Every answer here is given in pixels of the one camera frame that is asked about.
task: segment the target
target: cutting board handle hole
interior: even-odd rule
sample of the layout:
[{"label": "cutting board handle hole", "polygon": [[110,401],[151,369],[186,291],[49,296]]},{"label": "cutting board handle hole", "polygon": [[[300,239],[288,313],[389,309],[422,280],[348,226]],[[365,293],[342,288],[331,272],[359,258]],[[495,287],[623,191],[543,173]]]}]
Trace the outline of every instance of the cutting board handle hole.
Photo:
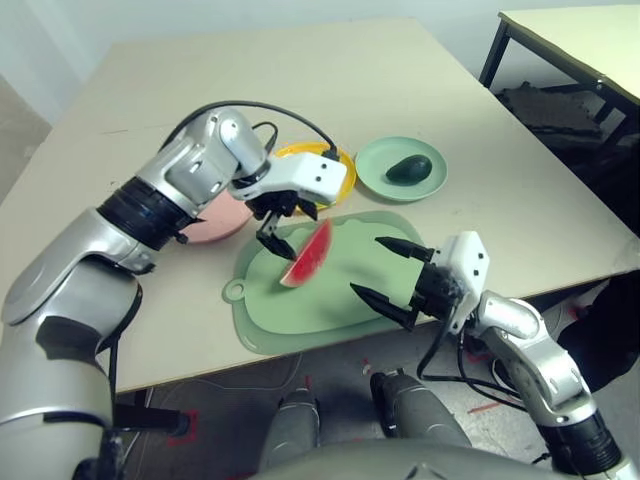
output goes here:
[{"label": "cutting board handle hole", "polygon": [[222,296],[227,302],[237,302],[244,298],[244,291],[244,280],[231,280],[224,287]]}]

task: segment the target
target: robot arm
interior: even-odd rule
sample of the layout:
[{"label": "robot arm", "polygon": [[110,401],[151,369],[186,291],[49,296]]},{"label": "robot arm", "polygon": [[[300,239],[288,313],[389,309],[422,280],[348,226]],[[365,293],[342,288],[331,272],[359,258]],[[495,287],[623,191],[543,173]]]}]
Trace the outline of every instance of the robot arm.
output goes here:
[{"label": "robot arm", "polygon": [[476,232],[452,236],[439,249],[377,238],[394,253],[424,262],[410,310],[379,292],[353,285],[378,313],[412,330],[419,313],[444,322],[428,357],[446,333],[482,339],[504,363],[522,402],[545,439],[554,469],[567,476],[638,479],[598,412],[578,366],[548,334],[529,304],[484,291],[489,255]]},{"label": "robot arm", "polygon": [[309,153],[272,162],[247,120],[219,108],[197,116],[102,206],[82,213],[5,299],[3,478],[95,473],[112,424],[110,386],[95,355],[135,316],[142,299],[135,275],[154,268],[172,237],[183,240],[180,230],[220,192],[247,202],[258,219],[267,216],[258,239],[295,258],[275,235],[278,219],[296,206],[315,217],[313,202],[334,202],[345,175],[344,165]]}]

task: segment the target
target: floor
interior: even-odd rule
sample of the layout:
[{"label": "floor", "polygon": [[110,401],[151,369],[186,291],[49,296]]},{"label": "floor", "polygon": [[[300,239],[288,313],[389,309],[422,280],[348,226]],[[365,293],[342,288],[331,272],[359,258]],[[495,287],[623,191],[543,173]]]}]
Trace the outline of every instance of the floor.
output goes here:
[{"label": "floor", "polygon": [[[557,335],[573,319],[565,302],[545,312]],[[195,441],[170,446],[163,434],[140,437],[127,463],[127,478],[237,479],[255,472],[262,442],[282,396],[311,385],[320,402],[323,444],[382,438],[370,401],[374,371],[404,368],[414,374],[436,325],[292,355],[216,375],[157,387],[152,406],[197,410]],[[467,356],[468,374],[490,379],[487,360]],[[455,349],[447,343],[429,367],[453,374]],[[456,416],[474,447],[530,462],[545,446],[526,414],[477,395],[465,385],[427,383]],[[619,445],[640,463],[640,365],[596,399]],[[549,468],[548,462],[540,464]]]}]

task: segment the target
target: table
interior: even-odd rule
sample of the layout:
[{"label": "table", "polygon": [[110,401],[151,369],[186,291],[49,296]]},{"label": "table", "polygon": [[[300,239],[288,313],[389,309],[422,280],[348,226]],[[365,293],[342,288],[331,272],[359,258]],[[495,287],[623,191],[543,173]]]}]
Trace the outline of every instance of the table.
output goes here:
[{"label": "table", "polygon": [[[292,109],[349,152],[386,135],[433,144],[449,164],[436,195],[394,204],[358,185],[321,217],[393,210],[432,246],[477,230],[492,258],[487,287],[504,295],[640,265],[638,238],[418,22],[378,19],[114,46],[0,206],[0,296],[73,218],[143,165],[184,115],[237,98]],[[246,113],[277,121],[283,140],[315,139],[289,119]],[[140,277],[145,299],[120,342],[118,390],[265,358],[237,339],[220,294],[256,226],[211,245],[169,244],[156,271]]]},{"label": "table", "polygon": [[491,86],[513,39],[601,97],[605,105],[595,115],[598,123],[614,108],[626,115],[605,147],[638,130],[640,5],[516,10],[499,17],[480,83]]}]

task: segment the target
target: pink plate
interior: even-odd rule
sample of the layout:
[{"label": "pink plate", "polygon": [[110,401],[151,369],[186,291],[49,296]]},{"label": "pink plate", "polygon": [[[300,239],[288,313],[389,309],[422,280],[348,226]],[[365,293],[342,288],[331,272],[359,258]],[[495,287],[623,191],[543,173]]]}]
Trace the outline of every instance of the pink plate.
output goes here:
[{"label": "pink plate", "polygon": [[213,242],[236,233],[251,216],[244,202],[225,190],[198,215],[205,221],[189,225],[182,233],[189,237],[189,243]]}]

